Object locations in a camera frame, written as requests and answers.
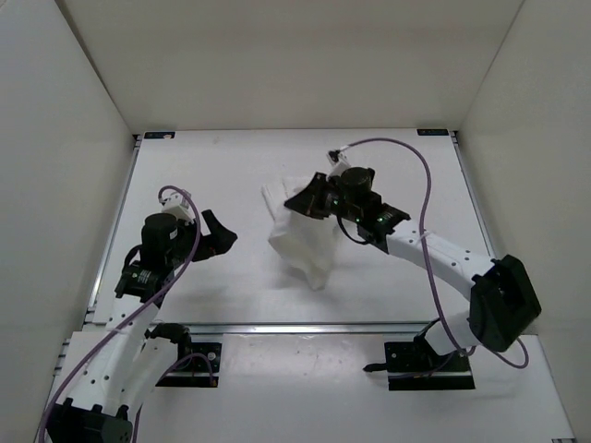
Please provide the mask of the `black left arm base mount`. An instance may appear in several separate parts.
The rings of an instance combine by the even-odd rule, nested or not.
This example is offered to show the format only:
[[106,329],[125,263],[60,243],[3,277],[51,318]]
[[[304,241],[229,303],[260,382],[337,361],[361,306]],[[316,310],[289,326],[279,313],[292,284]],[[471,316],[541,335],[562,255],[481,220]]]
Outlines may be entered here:
[[188,327],[159,323],[145,332],[147,340],[165,339],[176,347],[177,359],[156,384],[163,388],[204,388],[219,386],[223,345],[219,341],[193,341]]

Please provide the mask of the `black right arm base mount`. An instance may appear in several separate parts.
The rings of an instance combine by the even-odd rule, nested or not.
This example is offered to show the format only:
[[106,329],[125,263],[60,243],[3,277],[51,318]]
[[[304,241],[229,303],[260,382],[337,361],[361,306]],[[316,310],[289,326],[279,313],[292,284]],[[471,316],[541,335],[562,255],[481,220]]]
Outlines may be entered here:
[[469,360],[457,351],[437,355],[429,351],[426,334],[440,320],[424,327],[412,341],[384,343],[385,361],[363,367],[367,374],[385,372],[389,391],[444,391],[476,388]]

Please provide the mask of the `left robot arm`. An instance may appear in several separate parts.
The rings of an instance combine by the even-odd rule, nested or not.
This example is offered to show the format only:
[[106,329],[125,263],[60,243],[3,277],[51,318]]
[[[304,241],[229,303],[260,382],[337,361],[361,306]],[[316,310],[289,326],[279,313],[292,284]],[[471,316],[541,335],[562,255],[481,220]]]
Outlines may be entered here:
[[115,286],[103,337],[57,389],[42,423],[41,442],[134,442],[141,407],[168,374],[211,361],[193,348],[189,329],[153,321],[182,270],[227,253],[237,239],[211,210],[155,213],[141,229]]

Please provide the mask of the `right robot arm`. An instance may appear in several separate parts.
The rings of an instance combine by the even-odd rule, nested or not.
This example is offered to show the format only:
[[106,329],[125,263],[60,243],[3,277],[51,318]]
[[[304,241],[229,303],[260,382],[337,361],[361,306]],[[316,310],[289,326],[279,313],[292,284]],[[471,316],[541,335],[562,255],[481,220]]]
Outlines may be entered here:
[[383,202],[372,189],[375,172],[351,167],[336,176],[317,173],[284,206],[302,216],[331,216],[356,225],[360,241],[404,259],[451,285],[468,308],[438,322],[415,339],[414,357],[435,369],[447,354],[481,345],[506,352],[541,313],[541,305],[521,260],[478,255],[433,233],[410,215]]

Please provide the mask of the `white pleated skirt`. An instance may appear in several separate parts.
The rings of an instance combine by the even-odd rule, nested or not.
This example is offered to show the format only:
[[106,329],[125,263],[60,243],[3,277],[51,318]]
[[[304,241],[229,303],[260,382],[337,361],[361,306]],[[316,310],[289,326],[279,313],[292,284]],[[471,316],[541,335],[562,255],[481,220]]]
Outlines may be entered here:
[[261,194],[273,220],[270,246],[290,268],[303,273],[311,290],[317,291],[330,278],[344,235],[335,219],[311,219],[284,206],[309,182],[306,177],[282,177],[264,184]]

